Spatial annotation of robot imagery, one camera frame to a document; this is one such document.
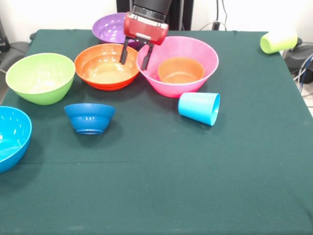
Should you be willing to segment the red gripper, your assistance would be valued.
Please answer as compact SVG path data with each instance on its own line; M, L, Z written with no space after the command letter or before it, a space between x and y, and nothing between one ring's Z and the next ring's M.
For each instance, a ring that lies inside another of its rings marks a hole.
M157 12L149 12L152 15L127 12L124 20L125 40L119 62L126 63L127 47L129 40L148 42L149 49L142 61L141 69L146 70L153 52L154 45L161 45L167 36L169 26L165 22L166 17Z

